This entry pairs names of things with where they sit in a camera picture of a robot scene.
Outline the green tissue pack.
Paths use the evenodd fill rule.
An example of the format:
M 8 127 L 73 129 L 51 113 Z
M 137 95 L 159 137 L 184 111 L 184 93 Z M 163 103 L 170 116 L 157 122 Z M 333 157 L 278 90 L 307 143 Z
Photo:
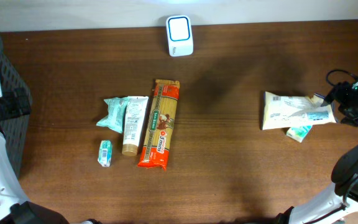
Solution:
M 312 126 L 300 126 L 300 127 L 291 127 L 286 132 L 286 135 L 293 140 L 302 143 L 304 138 L 308 135 Z

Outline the cream yellow snack bag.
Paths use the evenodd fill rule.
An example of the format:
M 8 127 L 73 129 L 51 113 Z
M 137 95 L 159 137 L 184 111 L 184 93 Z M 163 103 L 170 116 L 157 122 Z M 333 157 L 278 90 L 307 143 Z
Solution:
M 336 123 L 333 107 L 322 106 L 324 96 L 278 96 L 264 93 L 262 130 Z

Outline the orange spaghetti packet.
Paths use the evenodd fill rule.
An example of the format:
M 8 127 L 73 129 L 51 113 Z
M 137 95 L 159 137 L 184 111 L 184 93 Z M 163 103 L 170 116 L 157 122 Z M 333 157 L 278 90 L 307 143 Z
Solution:
M 139 167 L 167 168 L 179 94 L 179 81 L 155 81 Z

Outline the white cream tube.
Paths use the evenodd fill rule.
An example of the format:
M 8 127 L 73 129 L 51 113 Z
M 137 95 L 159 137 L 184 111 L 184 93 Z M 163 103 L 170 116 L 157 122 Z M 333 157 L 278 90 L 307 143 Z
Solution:
M 122 154 L 136 156 L 147 109 L 148 96 L 130 96 L 126 106 Z

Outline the teal wipes packet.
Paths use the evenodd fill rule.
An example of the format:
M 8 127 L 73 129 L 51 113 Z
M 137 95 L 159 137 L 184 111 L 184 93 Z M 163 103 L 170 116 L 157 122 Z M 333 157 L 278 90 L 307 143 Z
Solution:
M 128 97 L 104 99 L 108 106 L 108 115 L 99 120 L 96 125 L 109 128 L 119 134 L 123 133 L 124 116 L 129 102 Z

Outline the small teal gum box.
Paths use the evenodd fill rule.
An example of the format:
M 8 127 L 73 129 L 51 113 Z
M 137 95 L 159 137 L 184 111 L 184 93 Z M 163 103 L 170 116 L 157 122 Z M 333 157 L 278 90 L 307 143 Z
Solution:
M 109 167 L 112 158 L 112 144 L 109 140 L 102 140 L 99 146 L 98 162 L 102 167 Z

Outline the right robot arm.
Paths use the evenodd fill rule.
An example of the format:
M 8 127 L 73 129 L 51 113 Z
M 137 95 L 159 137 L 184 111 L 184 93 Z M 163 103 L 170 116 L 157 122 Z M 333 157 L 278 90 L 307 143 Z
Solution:
M 339 103 L 342 124 L 358 127 L 358 77 L 354 82 L 333 85 L 322 104 Z M 331 184 L 309 202 L 278 214 L 274 223 L 340 223 L 346 215 L 358 212 L 358 145 L 345 153 L 331 174 Z

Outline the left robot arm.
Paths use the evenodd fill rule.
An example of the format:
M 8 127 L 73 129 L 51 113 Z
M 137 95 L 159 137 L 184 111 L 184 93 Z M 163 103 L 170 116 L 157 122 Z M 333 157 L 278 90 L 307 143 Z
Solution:
M 0 122 L 30 114 L 24 88 L 16 88 L 0 97 Z M 29 201 L 9 162 L 6 135 L 0 125 L 0 223 L 56 223 L 68 221 L 58 212 Z

